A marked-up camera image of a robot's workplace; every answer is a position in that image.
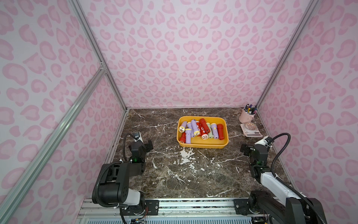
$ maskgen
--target pink pen holder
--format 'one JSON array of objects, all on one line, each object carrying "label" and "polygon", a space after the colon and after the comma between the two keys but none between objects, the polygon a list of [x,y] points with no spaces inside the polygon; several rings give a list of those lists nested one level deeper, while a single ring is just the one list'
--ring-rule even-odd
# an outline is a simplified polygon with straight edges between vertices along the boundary
[{"label": "pink pen holder", "polygon": [[246,122],[250,122],[252,119],[254,119],[254,117],[255,117],[255,114],[248,114],[245,112],[244,109],[242,109],[241,115],[239,117],[239,121],[244,124]]}]

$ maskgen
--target brown marble surface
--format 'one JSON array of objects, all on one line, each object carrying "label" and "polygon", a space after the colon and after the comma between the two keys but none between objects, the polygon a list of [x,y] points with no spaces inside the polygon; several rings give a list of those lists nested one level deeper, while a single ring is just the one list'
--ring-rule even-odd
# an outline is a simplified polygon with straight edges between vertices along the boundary
[{"label": "brown marble surface", "polygon": [[[153,141],[154,150],[147,154],[142,176],[130,178],[130,188],[145,192],[146,198],[179,197],[247,197],[251,190],[265,189],[251,177],[248,157],[240,152],[242,142],[255,143],[261,138],[243,136],[240,108],[131,109],[122,132],[141,132],[144,143]],[[183,148],[176,140],[177,122],[181,116],[217,116],[225,119],[229,144],[223,149]],[[258,116],[253,122],[263,136],[266,131]],[[122,142],[113,161],[122,158]],[[126,156],[131,155],[126,141]],[[276,153],[270,150],[270,166]],[[285,181],[282,165],[276,173]]]}]

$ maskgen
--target black cable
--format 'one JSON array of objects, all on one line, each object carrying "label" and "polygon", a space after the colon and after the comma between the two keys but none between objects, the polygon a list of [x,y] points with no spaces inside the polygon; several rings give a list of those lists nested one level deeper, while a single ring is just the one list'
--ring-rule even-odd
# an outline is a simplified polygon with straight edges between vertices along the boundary
[{"label": "black cable", "polygon": [[107,203],[104,203],[101,198],[100,198],[100,183],[101,183],[101,180],[104,176],[104,174],[106,173],[106,171],[113,165],[115,164],[121,164],[119,162],[113,162],[113,163],[109,163],[107,166],[105,166],[103,168],[103,170],[99,173],[98,175],[98,178],[97,178],[97,181],[96,181],[96,184],[95,184],[95,199],[97,201],[97,203],[102,206],[102,207],[106,207],[106,208],[109,208],[109,207],[123,207],[124,205],[118,205],[118,203],[113,203],[113,204],[107,204]]},{"label": "black cable", "polygon": [[131,133],[126,133],[126,134],[124,135],[124,137],[123,137],[123,149],[122,149],[124,161],[127,161],[126,152],[125,152],[127,135],[130,135],[134,140],[138,140],[138,138],[134,137],[134,135],[132,135]]},{"label": "black cable", "polygon": [[270,221],[270,224],[274,224],[274,223],[272,222],[272,216],[270,215],[268,218],[269,218],[268,220]]},{"label": "black cable", "polygon": [[291,135],[289,133],[281,133],[279,135],[276,135],[275,137],[273,137],[271,140],[269,140],[267,142],[267,145],[269,146],[276,138],[279,138],[284,135],[287,135],[287,141],[286,141],[285,145],[282,147],[282,149],[279,151],[279,153],[277,153],[277,155],[274,157],[274,159],[272,160],[272,163],[271,163],[271,173],[273,176],[276,176],[276,174],[274,172],[274,166],[275,166],[276,160],[279,158],[279,156],[283,153],[283,151],[289,145],[290,140],[291,140]]},{"label": "black cable", "polygon": [[122,209],[119,209],[119,214],[121,215],[123,224],[127,224],[126,220],[124,219]]},{"label": "black cable", "polygon": [[295,193],[297,196],[299,196],[309,207],[310,209],[313,210],[313,212],[316,214],[316,216],[318,217],[318,219],[321,221],[322,224],[327,224],[324,219],[322,218],[322,216],[318,213],[317,209],[315,208],[315,206],[305,197],[303,196],[300,192],[298,192],[297,190],[295,190],[293,187],[291,187],[289,184],[287,184],[285,181],[283,181],[281,178],[279,178],[274,171],[274,165],[276,160],[279,158],[279,156],[282,154],[282,152],[286,149],[286,147],[288,146],[290,140],[291,140],[291,135],[289,133],[281,133],[275,137],[273,137],[273,139],[271,141],[268,141],[267,145],[270,145],[276,138],[281,137],[283,135],[287,135],[287,141],[285,143],[285,145],[282,147],[282,149],[279,151],[279,153],[277,153],[277,155],[274,157],[272,163],[271,163],[271,173],[272,175],[275,177],[275,179],[277,179],[280,183],[282,183],[283,185],[285,185],[288,189],[290,189],[293,193]]}]

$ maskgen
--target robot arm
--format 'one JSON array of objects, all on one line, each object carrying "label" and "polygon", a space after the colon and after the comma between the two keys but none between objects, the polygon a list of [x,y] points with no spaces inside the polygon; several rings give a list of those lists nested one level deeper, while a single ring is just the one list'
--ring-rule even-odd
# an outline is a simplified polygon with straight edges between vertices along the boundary
[{"label": "robot arm", "polygon": [[298,193],[267,166],[268,151],[275,138],[266,136],[255,145],[241,146],[240,151],[250,158],[251,176],[278,198],[277,201],[267,191],[252,191],[248,200],[250,211],[259,213],[264,210],[280,224],[327,223],[322,204],[317,199]]},{"label": "robot arm", "polygon": [[143,193],[129,188],[129,177],[142,175],[145,171],[145,157],[153,149],[152,141],[144,144],[140,133],[135,142],[129,146],[132,156],[130,162],[114,162],[103,164],[95,188],[92,201],[105,207],[131,206],[141,213],[145,208]]}]

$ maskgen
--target white scale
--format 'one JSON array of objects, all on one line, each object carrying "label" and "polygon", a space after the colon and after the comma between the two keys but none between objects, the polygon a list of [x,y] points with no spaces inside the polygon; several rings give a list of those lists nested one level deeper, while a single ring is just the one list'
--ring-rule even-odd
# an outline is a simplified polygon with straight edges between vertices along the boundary
[{"label": "white scale", "polygon": [[263,137],[257,126],[252,122],[246,122],[244,124],[240,124],[243,134],[246,137]]}]

